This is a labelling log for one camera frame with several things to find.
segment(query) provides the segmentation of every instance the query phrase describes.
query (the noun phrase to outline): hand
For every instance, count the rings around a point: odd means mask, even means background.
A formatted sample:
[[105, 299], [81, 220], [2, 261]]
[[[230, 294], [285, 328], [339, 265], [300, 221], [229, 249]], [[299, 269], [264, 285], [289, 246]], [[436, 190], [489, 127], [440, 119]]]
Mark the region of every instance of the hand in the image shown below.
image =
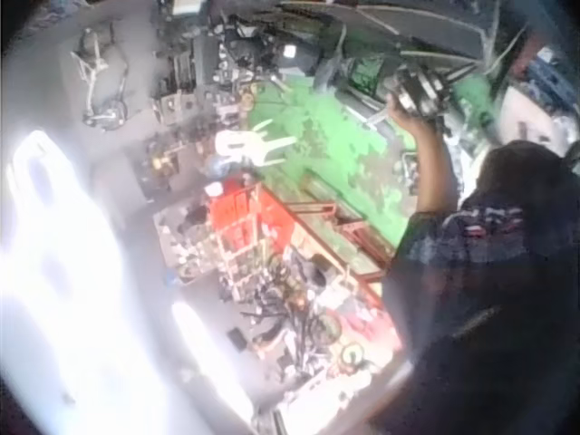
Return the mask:
[[425, 120], [407, 113], [401, 107], [397, 98], [390, 93], [387, 94], [387, 112], [392, 120], [399, 124], [399, 127], [405, 129], [413, 136], [422, 133], [434, 133], [434, 129]]

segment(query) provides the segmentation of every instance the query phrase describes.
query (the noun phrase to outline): hair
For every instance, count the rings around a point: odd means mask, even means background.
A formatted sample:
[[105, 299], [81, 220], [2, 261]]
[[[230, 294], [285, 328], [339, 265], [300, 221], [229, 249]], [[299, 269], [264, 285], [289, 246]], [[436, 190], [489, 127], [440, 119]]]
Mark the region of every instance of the hair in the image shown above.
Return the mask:
[[571, 176], [564, 160], [554, 152], [533, 142], [515, 140], [487, 155], [477, 191], [501, 194], [525, 208], [541, 208]]

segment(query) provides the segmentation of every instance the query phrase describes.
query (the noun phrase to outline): person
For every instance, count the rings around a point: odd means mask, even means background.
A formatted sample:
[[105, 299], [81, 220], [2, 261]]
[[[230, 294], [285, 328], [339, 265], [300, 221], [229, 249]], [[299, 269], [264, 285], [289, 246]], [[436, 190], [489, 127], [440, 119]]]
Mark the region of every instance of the person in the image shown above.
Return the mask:
[[417, 144], [417, 210], [383, 282], [413, 366], [375, 431], [556, 433], [577, 389], [579, 178], [548, 149], [489, 152], [458, 209], [440, 135], [390, 97]]

